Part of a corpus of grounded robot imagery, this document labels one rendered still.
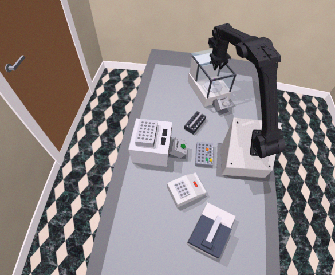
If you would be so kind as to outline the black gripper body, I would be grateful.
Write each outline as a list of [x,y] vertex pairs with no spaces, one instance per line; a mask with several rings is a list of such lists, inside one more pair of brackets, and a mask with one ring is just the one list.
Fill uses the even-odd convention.
[[214,56],[212,53],[210,53],[210,57],[212,57],[211,59],[214,62],[217,62],[218,64],[220,63],[224,63],[224,62],[228,62],[228,59],[231,59],[231,56],[227,53],[227,49],[226,50],[220,50],[217,47],[217,51],[216,51],[216,56]]

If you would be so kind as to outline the grey bench mat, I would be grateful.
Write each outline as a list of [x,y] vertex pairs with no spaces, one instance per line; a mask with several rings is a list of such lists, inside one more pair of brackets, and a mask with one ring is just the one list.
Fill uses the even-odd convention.
[[[188,83],[190,68],[155,64],[140,119],[172,122],[171,141],[187,142],[185,159],[168,165],[133,163],[129,157],[101,275],[266,275],[263,182],[216,176],[217,147],[233,118],[258,120],[253,80],[236,75],[229,112],[204,107]],[[196,113],[206,116],[192,134]],[[195,166],[197,142],[213,143],[213,166]],[[206,194],[176,207],[167,183],[196,173]],[[187,244],[210,203],[235,219],[220,258]]]

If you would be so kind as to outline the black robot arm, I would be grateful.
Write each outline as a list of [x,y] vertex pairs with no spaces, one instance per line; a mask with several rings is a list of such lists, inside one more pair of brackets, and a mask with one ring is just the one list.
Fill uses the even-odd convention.
[[248,35],[229,23],[214,26],[212,34],[208,44],[214,56],[217,47],[226,50],[231,43],[237,55],[252,62],[258,73],[262,129],[252,131],[250,155],[265,158],[285,151],[284,134],[278,129],[277,68],[281,55],[270,39]]

